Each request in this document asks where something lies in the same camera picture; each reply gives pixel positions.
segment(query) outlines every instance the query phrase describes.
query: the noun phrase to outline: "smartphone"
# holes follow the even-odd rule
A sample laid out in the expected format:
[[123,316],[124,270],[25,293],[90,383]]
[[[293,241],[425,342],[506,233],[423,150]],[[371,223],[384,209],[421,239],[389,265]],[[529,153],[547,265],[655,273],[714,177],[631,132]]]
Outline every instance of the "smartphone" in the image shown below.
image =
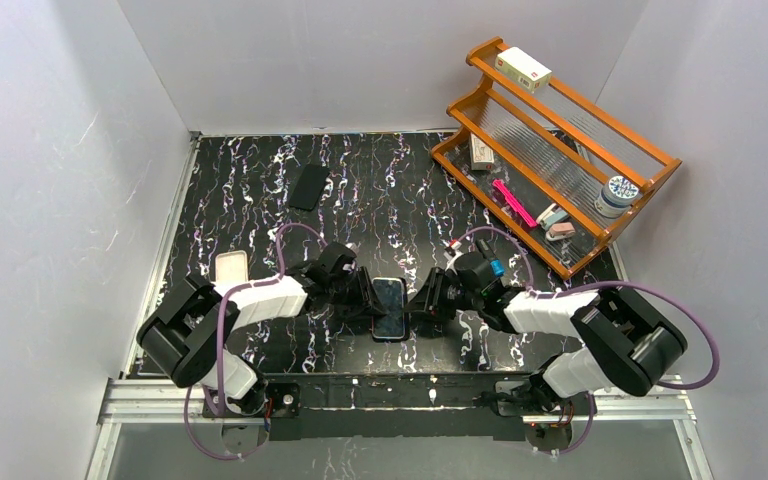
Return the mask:
[[372,320],[372,338],[389,342],[399,342],[408,337],[408,314],[405,304],[408,300],[408,289],[401,278],[372,279],[372,288],[387,315]]

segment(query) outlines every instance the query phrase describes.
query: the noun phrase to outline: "white box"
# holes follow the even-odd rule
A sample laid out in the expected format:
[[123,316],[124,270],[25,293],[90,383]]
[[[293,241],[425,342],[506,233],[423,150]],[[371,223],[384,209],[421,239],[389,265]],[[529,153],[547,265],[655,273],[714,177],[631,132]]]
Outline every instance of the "white box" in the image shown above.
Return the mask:
[[469,149],[471,153],[470,168],[473,170],[493,170],[493,165],[496,164],[493,149],[473,134],[469,135]]
[[551,70],[517,47],[496,56],[496,70],[530,93],[546,86],[552,78]]

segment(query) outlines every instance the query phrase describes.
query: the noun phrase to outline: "marble pattern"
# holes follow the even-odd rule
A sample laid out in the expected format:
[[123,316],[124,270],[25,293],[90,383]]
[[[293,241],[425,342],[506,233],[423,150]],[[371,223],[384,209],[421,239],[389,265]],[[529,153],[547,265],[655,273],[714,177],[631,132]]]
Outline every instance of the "marble pattern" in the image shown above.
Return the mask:
[[[161,294],[189,273],[212,277],[216,255],[230,250],[248,253],[250,278],[274,274],[278,226],[302,222],[328,240],[349,244],[371,276],[404,277],[412,295],[432,266],[445,265],[443,248],[452,238],[473,226],[501,226],[431,159],[431,148],[446,135],[202,139]],[[304,212],[286,203],[309,162],[332,173],[318,207]],[[507,280],[523,282],[516,250],[502,238],[483,238],[505,262]],[[303,230],[289,231],[285,245],[288,265],[318,253]],[[528,261],[535,286],[543,290],[616,278],[608,253],[566,284],[538,258]],[[251,325],[235,331],[227,346],[269,373],[530,371],[580,346],[555,335],[496,332],[474,313],[458,314],[443,326],[413,324],[408,340],[378,343],[370,325],[339,324],[329,314]],[[138,367],[137,375],[157,372],[150,360]]]

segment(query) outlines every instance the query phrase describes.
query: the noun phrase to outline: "gray wall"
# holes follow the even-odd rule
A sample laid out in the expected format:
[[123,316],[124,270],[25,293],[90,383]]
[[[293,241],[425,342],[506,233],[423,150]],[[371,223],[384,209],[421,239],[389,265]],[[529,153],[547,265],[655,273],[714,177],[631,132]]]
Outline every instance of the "gray wall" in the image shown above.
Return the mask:
[[[652,0],[599,103],[685,160],[621,251],[722,347],[719,378],[691,396],[715,475],[768,478],[768,2]],[[710,361],[690,342],[694,379]]]
[[496,35],[595,99],[646,0],[119,3],[187,127],[218,134],[454,126]]
[[114,1],[0,1],[0,478],[83,478],[187,149]]

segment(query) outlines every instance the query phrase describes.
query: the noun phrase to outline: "wooden shelf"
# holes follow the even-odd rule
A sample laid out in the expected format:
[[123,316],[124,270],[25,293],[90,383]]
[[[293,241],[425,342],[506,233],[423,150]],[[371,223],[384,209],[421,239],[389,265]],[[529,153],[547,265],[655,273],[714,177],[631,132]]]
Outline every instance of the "wooden shelf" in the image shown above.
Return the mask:
[[[461,130],[435,147],[432,156],[532,251],[568,279],[616,239],[681,161],[669,157],[556,78],[537,95],[520,89],[493,67],[496,55],[507,49],[497,37],[469,53],[467,64],[483,73],[481,83],[449,106],[447,112],[462,125]],[[504,90],[494,89],[494,85]],[[581,150],[556,138],[544,126],[547,123],[572,138]],[[546,242],[542,230],[528,231],[507,215],[485,191],[486,185],[476,185],[468,169],[456,165],[469,134],[486,143],[546,199],[566,210],[576,227],[592,237],[591,241],[578,242],[572,248],[568,242]],[[600,168],[588,158],[604,165]],[[651,176],[644,175],[629,168],[621,158],[629,158],[635,165],[649,162],[650,168],[657,170]],[[615,175],[605,170],[624,176],[641,189],[629,211],[617,219],[603,217],[593,205],[602,186]],[[583,251],[581,245],[592,247]]]

